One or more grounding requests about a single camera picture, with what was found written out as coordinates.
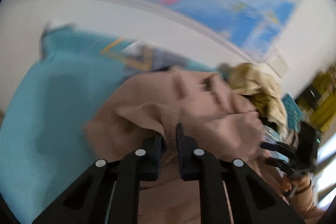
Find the person's right hand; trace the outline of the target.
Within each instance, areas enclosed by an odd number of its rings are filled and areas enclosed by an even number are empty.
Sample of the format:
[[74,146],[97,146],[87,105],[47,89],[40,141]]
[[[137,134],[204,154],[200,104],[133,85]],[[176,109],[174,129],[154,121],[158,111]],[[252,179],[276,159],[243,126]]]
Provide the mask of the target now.
[[282,178],[282,189],[286,198],[292,198],[295,194],[299,194],[311,185],[310,174],[304,174],[298,178],[289,178],[286,174]]

